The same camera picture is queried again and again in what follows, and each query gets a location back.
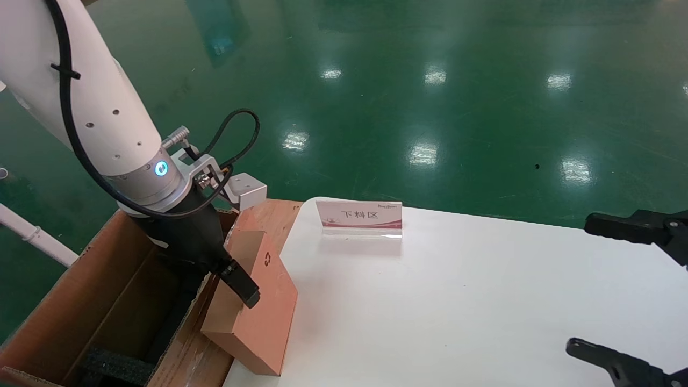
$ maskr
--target white table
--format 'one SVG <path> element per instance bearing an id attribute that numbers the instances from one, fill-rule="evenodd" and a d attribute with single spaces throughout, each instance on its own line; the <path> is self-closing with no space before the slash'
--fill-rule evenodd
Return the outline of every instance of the white table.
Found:
<path id="1" fill-rule="evenodd" d="M 315 200 L 281 258 L 299 290 L 281 377 L 225 387 L 611 387 L 580 337 L 688 366 L 688 273 L 656 246 L 404 208 L 402 240 L 333 239 Z"/>

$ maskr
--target white robotic arm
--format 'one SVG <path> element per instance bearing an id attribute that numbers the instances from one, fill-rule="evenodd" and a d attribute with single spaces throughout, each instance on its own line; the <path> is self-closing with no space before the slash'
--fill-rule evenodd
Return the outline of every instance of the white robotic arm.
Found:
<path id="1" fill-rule="evenodd" d="M 0 79 L 168 255 L 218 274 L 249 307 L 258 302 L 258 286 L 223 248 L 210 204 L 222 195 L 244 209 L 266 197 L 267 187 L 246 174 L 236 179 L 241 189 L 230 184 L 233 161 L 257 137 L 255 113 L 237 110 L 221 125 L 208 148 L 236 114 L 256 120 L 249 146 L 222 165 L 207 154 L 210 149 L 191 150 L 186 128 L 161 141 L 80 0 L 0 0 Z M 170 157 L 167 149 L 178 142 L 185 149 Z M 187 156 L 191 165 L 182 162 Z M 206 198 L 208 183 L 215 189 Z"/>

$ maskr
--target green epoxy floor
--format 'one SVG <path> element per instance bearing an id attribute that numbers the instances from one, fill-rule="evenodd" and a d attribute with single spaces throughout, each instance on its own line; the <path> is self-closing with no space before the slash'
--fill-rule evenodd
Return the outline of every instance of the green epoxy floor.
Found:
<path id="1" fill-rule="evenodd" d="M 685 0 L 88 10 L 163 135 L 186 125 L 204 147 L 227 112 L 258 112 L 261 137 L 237 171 L 272 198 L 401 200 L 566 227 L 592 211 L 688 208 Z M 7 91 L 0 128 L 12 174 L 0 201 L 80 251 L 115 204 Z M 234 154 L 250 130 L 237 119 L 214 155 Z M 63 270 L 7 229 L 0 245 L 1 339 Z"/>

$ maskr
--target cardboard box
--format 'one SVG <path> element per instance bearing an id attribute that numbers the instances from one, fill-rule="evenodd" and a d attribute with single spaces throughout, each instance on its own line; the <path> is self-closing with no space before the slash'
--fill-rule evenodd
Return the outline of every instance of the cardboard box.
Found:
<path id="1" fill-rule="evenodd" d="M 223 231 L 257 227 L 250 213 L 220 211 Z M 144 359 L 182 284 L 158 248 L 117 211 L 0 349 L 0 381 L 75 387 L 91 347 Z M 218 387 L 231 356 L 200 333 L 218 279 L 206 275 L 147 387 Z"/>
<path id="2" fill-rule="evenodd" d="M 297 289 L 264 231 L 233 234 L 230 254 L 260 287 L 253 308 L 221 283 L 201 332 L 258 375 L 279 376 L 297 302 Z"/>

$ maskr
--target blue indicator light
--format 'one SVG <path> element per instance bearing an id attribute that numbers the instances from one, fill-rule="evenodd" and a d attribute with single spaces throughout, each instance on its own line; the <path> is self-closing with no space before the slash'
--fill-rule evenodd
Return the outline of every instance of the blue indicator light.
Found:
<path id="1" fill-rule="evenodd" d="M 155 174 L 158 176 L 165 176 L 165 174 L 167 174 L 167 163 L 158 161 L 158 163 L 155 164 Z"/>

